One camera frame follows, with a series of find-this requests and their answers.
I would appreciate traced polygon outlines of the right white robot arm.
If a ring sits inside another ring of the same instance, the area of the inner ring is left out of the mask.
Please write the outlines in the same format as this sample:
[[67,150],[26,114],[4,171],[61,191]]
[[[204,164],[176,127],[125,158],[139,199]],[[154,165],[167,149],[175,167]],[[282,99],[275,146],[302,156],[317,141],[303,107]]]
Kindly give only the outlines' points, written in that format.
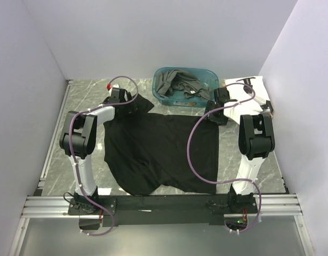
[[207,102],[205,112],[225,107],[207,116],[207,119],[225,126],[231,119],[239,125],[238,147],[241,153],[236,181],[230,185],[231,197],[227,199],[227,206],[234,213],[240,212],[246,206],[243,196],[254,192],[252,182],[257,178],[261,165],[275,148],[274,130],[270,115],[270,103],[262,104],[248,93],[248,101],[241,99],[241,104],[232,107],[238,99],[232,99],[230,92],[221,87],[213,91],[214,100]]

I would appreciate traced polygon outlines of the black mounting beam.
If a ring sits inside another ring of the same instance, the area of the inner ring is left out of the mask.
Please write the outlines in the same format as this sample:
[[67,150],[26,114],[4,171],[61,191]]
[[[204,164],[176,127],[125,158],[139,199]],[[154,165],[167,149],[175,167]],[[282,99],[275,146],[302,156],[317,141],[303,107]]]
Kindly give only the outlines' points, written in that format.
[[69,201],[69,216],[78,216],[84,229],[93,225],[93,216],[103,227],[121,225],[159,225],[208,223],[220,226],[227,214],[256,214],[258,203],[250,195],[241,200],[226,194],[99,196],[101,211],[82,196]]

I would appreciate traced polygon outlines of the grey t shirt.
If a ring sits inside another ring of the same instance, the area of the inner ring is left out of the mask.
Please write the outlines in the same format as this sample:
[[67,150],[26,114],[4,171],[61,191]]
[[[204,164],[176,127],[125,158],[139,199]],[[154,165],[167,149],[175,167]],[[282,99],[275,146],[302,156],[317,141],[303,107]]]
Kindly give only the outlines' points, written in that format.
[[199,97],[204,101],[211,100],[209,90],[192,73],[182,69],[171,69],[157,76],[156,93],[161,97],[174,95],[182,91],[186,99]]

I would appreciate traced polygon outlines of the black t shirt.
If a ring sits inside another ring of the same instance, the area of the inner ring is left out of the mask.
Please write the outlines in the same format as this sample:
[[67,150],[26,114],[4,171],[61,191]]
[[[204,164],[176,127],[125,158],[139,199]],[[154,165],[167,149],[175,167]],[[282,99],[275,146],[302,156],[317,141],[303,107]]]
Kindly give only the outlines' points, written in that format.
[[137,110],[104,123],[105,157],[118,185],[131,195],[149,195],[161,185],[190,193],[215,194],[216,185],[195,176],[187,141],[198,117],[152,112],[141,95]]

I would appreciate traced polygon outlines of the folded white printed t shirt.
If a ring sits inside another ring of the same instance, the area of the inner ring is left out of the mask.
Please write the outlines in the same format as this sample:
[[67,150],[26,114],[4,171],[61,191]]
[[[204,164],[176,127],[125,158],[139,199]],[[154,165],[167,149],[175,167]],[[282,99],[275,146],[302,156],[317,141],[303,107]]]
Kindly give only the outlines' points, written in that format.
[[262,76],[226,79],[224,85],[230,98],[237,101],[244,101],[255,95],[252,100],[242,103],[244,107],[258,113],[274,113]]

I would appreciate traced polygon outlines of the teal plastic basket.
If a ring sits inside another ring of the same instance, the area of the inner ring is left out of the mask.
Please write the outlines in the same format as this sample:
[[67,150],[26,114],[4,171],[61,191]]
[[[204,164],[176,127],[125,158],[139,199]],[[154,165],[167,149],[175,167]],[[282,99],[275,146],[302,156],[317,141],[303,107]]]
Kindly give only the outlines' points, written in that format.
[[153,77],[153,96],[165,106],[206,107],[219,88],[218,76],[207,69],[164,67]]

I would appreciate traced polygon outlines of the aluminium frame rail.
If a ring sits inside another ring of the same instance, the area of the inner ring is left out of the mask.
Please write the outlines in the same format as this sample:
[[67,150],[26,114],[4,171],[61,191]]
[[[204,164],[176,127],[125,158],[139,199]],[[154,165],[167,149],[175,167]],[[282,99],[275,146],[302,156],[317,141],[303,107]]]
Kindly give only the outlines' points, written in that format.
[[[22,218],[82,218],[96,219],[97,215],[69,215],[69,203],[59,196],[27,197]],[[298,198],[295,194],[262,195],[261,217],[267,216],[298,216],[303,215]]]

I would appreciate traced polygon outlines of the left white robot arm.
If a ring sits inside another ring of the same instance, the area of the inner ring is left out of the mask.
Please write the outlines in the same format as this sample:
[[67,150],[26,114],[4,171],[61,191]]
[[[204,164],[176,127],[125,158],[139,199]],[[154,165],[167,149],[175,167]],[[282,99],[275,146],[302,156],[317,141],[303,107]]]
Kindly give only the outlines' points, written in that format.
[[111,95],[98,106],[84,111],[69,111],[63,125],[59,145],[68,156],[75,177],[75,194],[85,196],[81,208],[94,214],[100,202],[93,197],[98,187],[93,177],[92,153],[97,141],[98,126],[136,111],[135,99],[125,89],[114,87]]

